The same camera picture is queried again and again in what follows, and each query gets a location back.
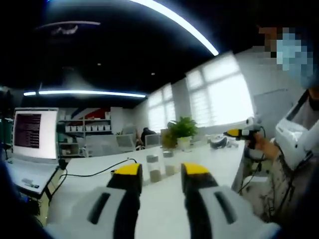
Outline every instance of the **laptop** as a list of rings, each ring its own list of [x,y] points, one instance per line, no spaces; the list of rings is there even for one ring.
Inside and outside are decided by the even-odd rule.
[[[5,161],[18,190],[42,196],[58,168],[58,108],[16,108],[12,127],[12,158]]]

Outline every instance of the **hand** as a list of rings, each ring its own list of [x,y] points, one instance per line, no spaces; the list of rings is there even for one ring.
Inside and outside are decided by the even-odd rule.
[[[254,134],[254,138],[256,141],[255,149],[262,151],[267,159],[274,161],[278,156],[279,148],[258,133]]]

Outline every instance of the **white pot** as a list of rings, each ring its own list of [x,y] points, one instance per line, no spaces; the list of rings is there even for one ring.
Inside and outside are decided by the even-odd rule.
[[[191,136],[183,137],[177,139],[178,147],[183,151],[188,151],[190,149]]]

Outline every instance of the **green plant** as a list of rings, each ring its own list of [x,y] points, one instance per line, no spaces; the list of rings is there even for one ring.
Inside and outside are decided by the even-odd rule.
[[[179,121],[171,121],[167,124],[172,138],[182,138],[197,134],[196,122],[190,117],[180,117]]]

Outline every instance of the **potted plant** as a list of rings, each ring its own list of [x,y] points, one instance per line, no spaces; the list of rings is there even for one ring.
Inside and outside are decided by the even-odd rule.
[[[190,147],[190,141],[197,134],[196,122],[190,117],[180,117],[179,121],[171,121],[167,124],[170,135],[177,141],[182,150]]]

